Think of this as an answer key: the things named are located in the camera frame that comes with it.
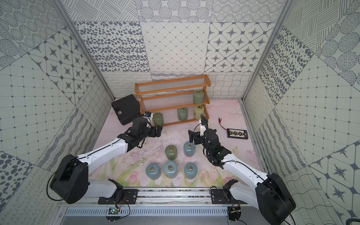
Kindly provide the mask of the blue canister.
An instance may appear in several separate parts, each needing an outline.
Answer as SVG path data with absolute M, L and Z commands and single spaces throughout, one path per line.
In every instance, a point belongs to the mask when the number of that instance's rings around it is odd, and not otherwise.
M 196 145 L 193 142 L 186 142 L 183 146 L 184 154 L 187 157 L 192 157 L 195 154 Z
M 178 165 L 176 162 L 169 160 L 163 166 L 164 173 L 169 179 L 173 179 L 178 174 Z
M 161 170 L 158 164 L 156 163 L 151 163 L 146 167 L 146 175 L 151 179 L 151 180 L 157 180 L 160 176 L 161 176 Z
M 195 179 L 197 176 L 198 168 L 194 163 L 187 163 L 184 167 L 185 177 L 189 180 Z

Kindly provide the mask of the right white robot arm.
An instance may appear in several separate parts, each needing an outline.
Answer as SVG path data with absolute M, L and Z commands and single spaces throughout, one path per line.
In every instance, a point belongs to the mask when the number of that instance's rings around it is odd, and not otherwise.
M 257 208 L 271 225 L 280 225 L 292 217 L 296 203 L 278 174 L 267 174 L 242 162 L 221 145 L 214 129 L 189 130 L 188 135 L 190 142 L 203 146 L 204 155 L 213 166 L 231 172 L 245 182 L 245 186 L 235 179 L 226 183 L 223 193 L 227 200 L 242 201 Z

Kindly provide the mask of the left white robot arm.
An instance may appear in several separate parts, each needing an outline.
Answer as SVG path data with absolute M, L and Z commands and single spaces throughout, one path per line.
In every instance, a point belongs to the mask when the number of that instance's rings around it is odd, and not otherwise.
M 110 143 L 79 156 L 65 156 L 49 178 L 46 188 L 54 191 L 60 200 L 68 204 L 82 198 L 99 198 L 118 205 L 125 201 L 123 186 L 113 179 L 89 179 L 89 175 L 111 159 L 134 148 L 142 148 L 146 138 L 160 137 L 161 132 L 162 126 L 153 126 L 150 117 L 138 116 L 125 133 L 119 134 Z

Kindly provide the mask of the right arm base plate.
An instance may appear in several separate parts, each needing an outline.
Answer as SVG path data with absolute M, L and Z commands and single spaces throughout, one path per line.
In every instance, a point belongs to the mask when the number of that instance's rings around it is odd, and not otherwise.
M 221 188 L 212 188 L 209 190 L 212 204 L 239 204 L 239 200 L 228 197 Z

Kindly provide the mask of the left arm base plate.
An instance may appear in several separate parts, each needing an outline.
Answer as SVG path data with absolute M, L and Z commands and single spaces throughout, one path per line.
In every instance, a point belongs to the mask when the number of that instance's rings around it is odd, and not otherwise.
M 122 189 L 117 190 L 110 198 L 100 197 L 98 200 L 99 205 L 110 205 L 127 203 L 129 205 L 136 204 L 138 189 Z

